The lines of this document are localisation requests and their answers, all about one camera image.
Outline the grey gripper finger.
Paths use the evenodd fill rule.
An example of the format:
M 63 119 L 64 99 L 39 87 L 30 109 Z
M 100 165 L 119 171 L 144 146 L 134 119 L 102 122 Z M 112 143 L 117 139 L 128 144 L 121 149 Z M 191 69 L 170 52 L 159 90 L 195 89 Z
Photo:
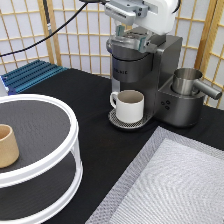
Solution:
M 140 40 L 139 40 L 139 46 L 138 46 L 138 51 L 140 53 L 145 53 L 146 52 L 146 37 L 142 37 Z
M 118 25 L 116 27 L 116 36 L 123 36 L 125 31 L 125 27 L 123 25 Z

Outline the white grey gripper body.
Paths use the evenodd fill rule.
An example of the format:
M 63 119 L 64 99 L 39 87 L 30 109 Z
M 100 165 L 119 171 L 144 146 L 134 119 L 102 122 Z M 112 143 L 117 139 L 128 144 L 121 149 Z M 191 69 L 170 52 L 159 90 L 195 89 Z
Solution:
M 126 25 L 149 26 L 158 22 L 158 4 L 154 0 L 110 0 L 105 14 Z

